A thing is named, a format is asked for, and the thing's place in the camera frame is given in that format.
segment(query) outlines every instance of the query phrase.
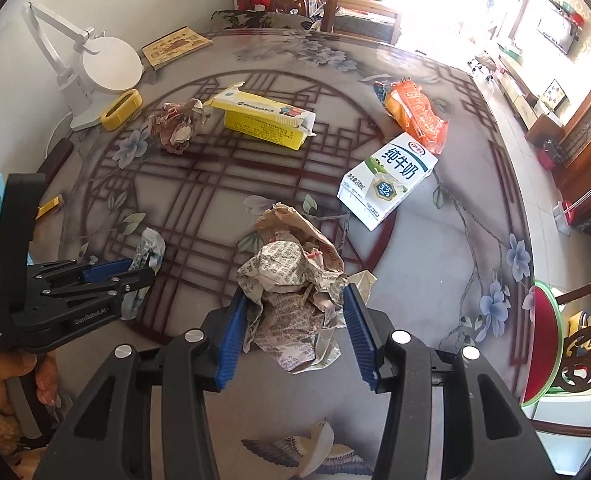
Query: yellow ring object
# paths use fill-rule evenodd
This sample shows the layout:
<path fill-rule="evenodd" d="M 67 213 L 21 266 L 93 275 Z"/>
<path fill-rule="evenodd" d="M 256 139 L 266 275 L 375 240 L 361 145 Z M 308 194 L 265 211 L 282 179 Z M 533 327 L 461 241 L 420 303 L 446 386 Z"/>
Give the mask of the yellow ring object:
<path fill-rule="evenodd" d="M 105 130 L 112 132 L 120 127 L 133 113 L 142 106 L 142 96 L 136 89 L 124 92 L 102 113 L 100 123 Z"/>

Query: television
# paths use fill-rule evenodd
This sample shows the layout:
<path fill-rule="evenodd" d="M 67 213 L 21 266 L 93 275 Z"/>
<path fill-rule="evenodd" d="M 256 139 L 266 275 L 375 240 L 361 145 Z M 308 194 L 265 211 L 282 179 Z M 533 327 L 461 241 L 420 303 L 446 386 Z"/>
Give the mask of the television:
<path fill-rule="evenodd" d="M 537 30 L 563 54 L 568 54 L 578 32 L 578 25 L 561 12 L 563 11 L 546 9 L 540 18 Z"/>

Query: patterned wallpaper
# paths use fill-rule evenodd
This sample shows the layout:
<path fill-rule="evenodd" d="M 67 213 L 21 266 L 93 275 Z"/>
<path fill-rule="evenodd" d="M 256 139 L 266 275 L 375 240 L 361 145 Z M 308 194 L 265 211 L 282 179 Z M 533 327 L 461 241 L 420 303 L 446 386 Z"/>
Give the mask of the patterned wallpaper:
<path fill-rule="evenodd" d="M 537 31 L 543 12 L 551 12 L 546 0 L 528 1 L 515 43 L 524 51 L 523 78 L 532 92 L 541 94 L 553 79 L 566 92 L 568 99 L 556 111 L 566 124 L 591 90 L 591 10 L 584 0 L 562 1 L 570 3 L 585 21 L 578 31 L 579 41 L 573 43 L 566 56 Z"/>

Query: bird print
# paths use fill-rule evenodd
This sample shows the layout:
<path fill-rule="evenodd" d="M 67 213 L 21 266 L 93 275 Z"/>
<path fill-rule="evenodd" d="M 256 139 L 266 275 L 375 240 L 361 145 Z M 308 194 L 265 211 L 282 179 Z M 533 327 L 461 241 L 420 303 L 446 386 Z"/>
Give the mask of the bird print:
<path fill-rule="evenodd" d="M 268 462 L 295 467 L 289 480 L 300 480 L 311 473 L 373 475 L 354 450 L 333 444 L 333 429 L 326 419 L 316 422 L 309 430 L 311 438 L 290 436 L 275 442 L 243 440 L 242 445 Z"/>

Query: silver screw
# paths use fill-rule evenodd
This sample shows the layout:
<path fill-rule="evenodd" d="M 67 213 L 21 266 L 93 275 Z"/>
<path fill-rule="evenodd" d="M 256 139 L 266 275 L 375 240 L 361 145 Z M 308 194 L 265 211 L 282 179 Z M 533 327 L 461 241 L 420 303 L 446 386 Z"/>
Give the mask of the silver screw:
<path fill-rule="evenodd" d="M 406 345 L 411 341 L 411 334 L 404 330 L 396 330 L 391 334 L 391 339 L 393 339 L 398 345 Z"/>
<path fill-rule="evenodd" d="M 475 346 L 465 346 L 462 349 L 462 355 L 469 359 L 469 361 L 475 361 L 480 357 L 480 351 Z"/>
<path fill-rule="evenodd" d="M 118 359 L 124 359 L 131 355 L 131 347 L 129 345 L 120 345 L 113 353 Z"/>
<path fill-rule="evenodd" d="M 197 343 L 198 341 L 202 341 L 204 339 L 205 334 L 202 330 L 198 328 L 194 328 L 193 330 L 189 330 L 185 335 L 184 338 L 188 343 Z"/>

